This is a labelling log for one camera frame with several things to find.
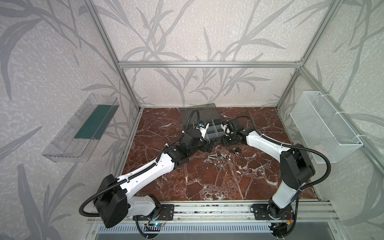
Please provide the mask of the grey compartment organizer box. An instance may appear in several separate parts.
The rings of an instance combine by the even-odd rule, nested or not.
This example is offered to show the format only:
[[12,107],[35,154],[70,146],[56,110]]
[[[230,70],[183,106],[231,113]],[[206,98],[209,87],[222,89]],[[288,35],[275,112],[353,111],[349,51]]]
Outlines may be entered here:
[[205,104],[180,109],[182,126],[187,129],[197,128],[201,123],[204,128],[208,125],[205,134],[205,140],[214,140],[214,145],[222,145],[222,137],[225,135],[222,128],[224,119],[220,115],[215,104]]

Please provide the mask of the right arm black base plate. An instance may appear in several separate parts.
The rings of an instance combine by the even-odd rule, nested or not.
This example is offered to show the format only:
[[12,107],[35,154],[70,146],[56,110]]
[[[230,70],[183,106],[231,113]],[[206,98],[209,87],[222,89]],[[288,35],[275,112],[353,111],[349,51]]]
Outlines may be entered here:
[[255,220],[291,220],[294,214],[291,205],[280,209],[274,204],[253,204],[250,211],[254,214]]

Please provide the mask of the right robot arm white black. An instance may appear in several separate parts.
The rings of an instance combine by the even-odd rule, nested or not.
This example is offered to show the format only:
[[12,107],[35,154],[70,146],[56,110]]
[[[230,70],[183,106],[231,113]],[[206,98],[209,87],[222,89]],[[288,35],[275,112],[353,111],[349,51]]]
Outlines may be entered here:
[[[299,198],[301,192],[323,182],[331,173],[330,160],[319,151],[270,138],[262,134],[255,125],[252,128],[245,128],[238,118],[223,121],[221,128],[224,131],[222,136],[224,146],[245,144],[268,154],[280,163],[282,182],[269,200],[267,208],[272,219],[279,219],[291,203]],[[325,173],[315,181],[311,181],[316,170],[310,153],[321,157],[327,166]]]

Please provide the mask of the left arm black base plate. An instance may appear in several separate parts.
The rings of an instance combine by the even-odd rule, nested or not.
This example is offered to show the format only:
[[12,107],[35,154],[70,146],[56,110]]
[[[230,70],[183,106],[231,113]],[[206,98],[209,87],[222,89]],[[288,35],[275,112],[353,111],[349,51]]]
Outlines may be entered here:
[[172,221],[175,213],[175,205],[173,204],[161,204],[159,207],[155,207],[152,213],[148,216],[138,215],[133,216],[133,220],[138,221]]

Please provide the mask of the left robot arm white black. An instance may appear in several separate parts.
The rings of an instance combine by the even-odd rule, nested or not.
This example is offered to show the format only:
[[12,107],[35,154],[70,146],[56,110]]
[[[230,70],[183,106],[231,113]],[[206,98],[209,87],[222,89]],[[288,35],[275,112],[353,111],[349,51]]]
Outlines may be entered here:
[[185,131],[177,140],[166,144],[159,155],[142,167],[119,177],[110,174],[94,195],[79,207],[79,214],[101,218],[106,228],[112,228],[130,216],[150,216],[160,210],[155,197],[137,197],[136,193],[157,178],[188,163],[196,152],[210,153],[215,140],[205,140],[198,129]]

